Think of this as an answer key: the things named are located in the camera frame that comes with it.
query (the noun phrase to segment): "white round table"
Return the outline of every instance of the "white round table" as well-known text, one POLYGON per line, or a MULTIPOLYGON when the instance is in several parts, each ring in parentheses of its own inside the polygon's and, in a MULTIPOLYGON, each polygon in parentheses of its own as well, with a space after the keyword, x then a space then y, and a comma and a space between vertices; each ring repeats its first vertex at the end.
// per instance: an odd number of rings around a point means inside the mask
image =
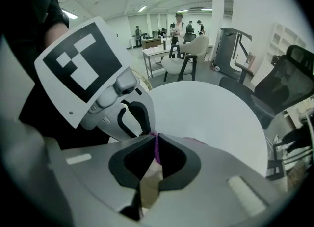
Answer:
POLYGON ((149 92, 158 133, 192 137, 234 155, 262 176, 267 169, 263 129, 236 95, 216 85, 181 81, 149 92))

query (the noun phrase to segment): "chair leg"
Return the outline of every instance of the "chair leg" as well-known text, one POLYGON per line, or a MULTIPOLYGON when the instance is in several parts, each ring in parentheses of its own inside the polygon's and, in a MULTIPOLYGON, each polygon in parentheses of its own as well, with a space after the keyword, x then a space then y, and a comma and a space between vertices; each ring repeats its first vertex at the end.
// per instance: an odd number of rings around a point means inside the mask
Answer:
POLYGON ((195 81, 195 75, 196 75, 196 58, 193 59, 193 65, 192 65, 192 80, 195 81))
POLYGON ((164 81, 164 82, 166 82, 167 75, 168 75, 168 72, 166 71, 166 73, 165 73, 165 77, 163 78, 163 81, 164 81))
POLYGON ((183 62, 183 65, 182 65, 182 68, 181 68, 181 71, 179 73, 179 76, 178 76, 178 80, 177 81, 180 81, 183 79, 183 73, 184 73, 184 70, 186 68, 186 65, 187 65, 187 61, 188 61, 188 58, 186 58, 183 62))

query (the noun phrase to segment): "gray floor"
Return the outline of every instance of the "gray floor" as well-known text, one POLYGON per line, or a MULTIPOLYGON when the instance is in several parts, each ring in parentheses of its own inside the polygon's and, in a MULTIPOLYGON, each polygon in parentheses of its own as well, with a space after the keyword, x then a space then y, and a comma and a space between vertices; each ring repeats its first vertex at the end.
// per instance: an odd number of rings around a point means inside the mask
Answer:
MULTIPOLYGON (((147 76, 144 59, 142 55, 141 48, 135 48, 134 50, 129 49, 129 52, 132 54, 134 58, 134 64, 132 65, 132 69, 138 71, 143 76, 147 76)), ((202 81, 206 83, 211 83, 214 85, 219 85, 220 79, 225 75, 219 72, 215 72, 210 68, 210 62, 204 62, 197 65, 196 68, 196 81, 202 81)), ((164 73, 160 73, 159 75, 149 79, 153 88, 156 88, 160 85, 165 85, 167 83, 175 82, 178 79, 178 76, 173 76, 168 74, 166 82, 163 81, 164 73)), ((191 81, 191 75, 183 76, 183 81, 191 81)), ((250 89, 254 90, 254 86, 251 84, 251 79, 246 78, 244 84, 250 89)), ((278 134, 279 138, 282 138, 286 133, 290 132, 293 129, 292 125, 289 121, 283 118, 282 113, 278 114, 275 119, 272 121, 267 130, 264 130, 265 136, 268 137, 272 142, 274 137, 278 134)))

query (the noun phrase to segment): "ceiling light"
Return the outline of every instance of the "ceiling light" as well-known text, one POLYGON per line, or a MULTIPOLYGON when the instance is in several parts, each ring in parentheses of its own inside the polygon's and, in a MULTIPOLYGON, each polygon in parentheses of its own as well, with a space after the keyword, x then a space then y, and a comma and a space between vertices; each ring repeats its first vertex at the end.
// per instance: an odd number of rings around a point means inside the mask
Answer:
POLYGON ((71 14, 70 12, 68 11, 65 11, 65 10, 62 10, 65 14, 67 14, 67 16, 71 19, 76 19, 78 18, 78 16, 74 15, 74 14, 71 14))
POLYGON ((142 12, 144 9, 146 9, 147 6, 141 7, 141 9, 138 12, 142 12))

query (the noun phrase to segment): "white chair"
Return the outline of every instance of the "white chair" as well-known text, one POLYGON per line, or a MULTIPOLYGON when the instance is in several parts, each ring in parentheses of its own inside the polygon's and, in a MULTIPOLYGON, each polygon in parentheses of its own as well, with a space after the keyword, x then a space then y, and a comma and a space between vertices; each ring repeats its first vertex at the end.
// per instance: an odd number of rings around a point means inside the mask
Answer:
POLYGON ((166 81, 168 73, 178 75, 178 81, 183 79, 183 75, 191 74, 192 80, 194 81, 196 74, 196 62, 204 60, 208 43, 208 37, 199 36, 190 43, 172 45, 169 58, 165 58, 161 62, 163 68, 166 70, 163 81, 166 81), (177 47, 177 58, 171 58, 174 47, 177 47), (184 60, 181 58, 181 53, 185 53, 184 60), (189 59, 193 59, 192 65, 190 63, 188 64, 189 59))

